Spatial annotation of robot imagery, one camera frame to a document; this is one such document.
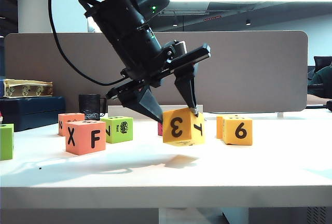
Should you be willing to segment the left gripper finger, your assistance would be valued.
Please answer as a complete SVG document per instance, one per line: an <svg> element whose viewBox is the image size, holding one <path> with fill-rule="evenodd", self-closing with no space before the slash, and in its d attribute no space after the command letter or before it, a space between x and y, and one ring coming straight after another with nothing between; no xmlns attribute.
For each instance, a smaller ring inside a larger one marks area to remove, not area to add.
<svg viewBox="0 0 332 224"><path fill-rule="evenodd" d="M175 86L186 102L191 112L197 117L199 111L195 96L195 75L197 73L197 65L189 64L174 70Z"/></svg>
<svg viewBox="0 0 332 224"><path fill-rule="evenodd" d="M140 91L121 92L120 101L123 107L129 108L159 123L163 122L162 109L153 96L150 86L144 86Z"/></svg>

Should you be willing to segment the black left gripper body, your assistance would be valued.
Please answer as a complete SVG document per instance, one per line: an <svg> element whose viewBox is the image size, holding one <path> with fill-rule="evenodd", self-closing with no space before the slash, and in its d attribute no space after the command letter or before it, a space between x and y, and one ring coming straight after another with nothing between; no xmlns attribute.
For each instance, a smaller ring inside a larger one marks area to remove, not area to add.
<svg viewBox="0 0 332 224"><path fill-rule="evenodd" d="M129 82L122 83L117 87L113 87L107 92L106 98L119 99L120 93L133 91L144 86L153 86L157 88L160 86L161 79L173 74L176 69L184 68L186 65L194 65L202 60L209 58L211 56L210 50L210 46L204 43L199 48L196 48L195 50L183 54L177 58L172 60L167 59L165 63L165 69L163 69L161 72L158 72L148 79L131 80Z"/></svg>

